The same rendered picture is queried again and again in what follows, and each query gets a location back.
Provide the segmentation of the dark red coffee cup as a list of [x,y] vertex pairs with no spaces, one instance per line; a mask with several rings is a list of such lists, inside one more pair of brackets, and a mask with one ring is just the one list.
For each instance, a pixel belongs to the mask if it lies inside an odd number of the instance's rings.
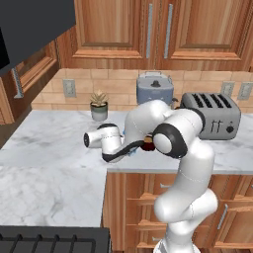
[[155,150],[155,146],[154,143],[152,141],[152,134],[148,134],[145,138],[144,138],[144,144],[141,146],[141,149],[144,151],[154,151]]

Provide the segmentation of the potted succulent plant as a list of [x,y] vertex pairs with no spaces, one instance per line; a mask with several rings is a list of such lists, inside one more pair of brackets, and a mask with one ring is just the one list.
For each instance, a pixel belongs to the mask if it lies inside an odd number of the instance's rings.
[[91,95],[90,109],[92,119],[96,122],[102,122],[108,117],[108,96],[106,93],[98,90]]

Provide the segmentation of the blue-grey slow cooker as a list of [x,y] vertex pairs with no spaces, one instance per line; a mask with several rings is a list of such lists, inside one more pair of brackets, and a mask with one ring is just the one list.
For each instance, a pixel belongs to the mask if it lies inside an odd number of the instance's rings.
[[174,86],[170,76],[161,71],[145,71],[136,79],[136,101],[143,104],[151,100],[172,103]]

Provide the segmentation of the wooden drawer front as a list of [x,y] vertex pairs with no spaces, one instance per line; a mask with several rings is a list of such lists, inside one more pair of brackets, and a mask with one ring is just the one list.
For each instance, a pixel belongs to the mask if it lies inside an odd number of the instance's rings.
[[143,194],[158,196],[168,190],[161,189],[160,183],[164,185],[173,185],[175,178],[175,174],[127,174],[126,196],[131,199],[139,199]]
[[151,237],[164,237],[166,225],[126,227],[126,248],[153,248],[158,241],[152,241]]

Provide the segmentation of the grey four-slot toaster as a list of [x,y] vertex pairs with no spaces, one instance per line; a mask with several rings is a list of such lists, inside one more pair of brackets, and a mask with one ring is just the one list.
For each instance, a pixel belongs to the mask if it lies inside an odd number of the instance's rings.
[[230,140],[235,138],[241,119],[241,111],[235,102],[221,93],[185,93],[181,108],[195,108],[206,118],[200,139]]

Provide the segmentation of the wooden side cupboard door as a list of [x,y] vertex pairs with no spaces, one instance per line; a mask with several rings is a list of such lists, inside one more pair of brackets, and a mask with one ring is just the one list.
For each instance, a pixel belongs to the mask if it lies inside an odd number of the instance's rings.
[[57,62],[56,42],[49,44],[23,60],[17,66],[23,93],[28,91],[45,72]]

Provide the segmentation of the black hob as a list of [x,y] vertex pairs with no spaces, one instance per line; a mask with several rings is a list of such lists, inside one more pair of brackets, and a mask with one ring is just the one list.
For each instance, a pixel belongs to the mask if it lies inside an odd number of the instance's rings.
[[0,225],[0,253],[112,253],[108,228]]

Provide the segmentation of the dark grey range hood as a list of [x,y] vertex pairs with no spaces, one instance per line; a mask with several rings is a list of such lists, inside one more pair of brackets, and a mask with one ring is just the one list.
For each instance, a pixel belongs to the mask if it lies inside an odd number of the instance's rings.
[[0,0],[0,76],[74,25],[74,0]]

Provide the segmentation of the wooden base cupboard door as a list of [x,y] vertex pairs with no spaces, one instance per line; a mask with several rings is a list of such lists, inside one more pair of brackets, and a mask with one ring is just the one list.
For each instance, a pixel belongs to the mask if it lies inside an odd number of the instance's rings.
[[[217,230],[220,217],[228,204],[228,211]],[[253,201],[221,202],[215,227],[214,248],[253,250]]]

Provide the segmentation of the grey wall socket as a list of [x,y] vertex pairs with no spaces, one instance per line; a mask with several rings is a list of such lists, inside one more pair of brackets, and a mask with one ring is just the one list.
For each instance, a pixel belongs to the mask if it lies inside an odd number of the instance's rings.
[[249,99],[251,91],[253,89],[253,82],[242,82],[237,99],[239,101],[246,101]]
[[221,94],[231,96],[234,88],[234,82],[233,81],[223,81],[221,85]]
[[74,79],[63,79],[62,84],[63,84],[63,93],[66,98],[73,98],[76,96]]

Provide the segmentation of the wooden wall cupboard door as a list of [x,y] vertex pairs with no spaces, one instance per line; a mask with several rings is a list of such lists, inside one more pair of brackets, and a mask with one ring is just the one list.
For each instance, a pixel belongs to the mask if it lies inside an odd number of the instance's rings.
[[151,0],[74,0],[75,57],[148,59],[146,38]]
[[[168,4],[173,16],[164,59]],[[242,61],[253,41],[253,0],[162,0],[163,60]]]

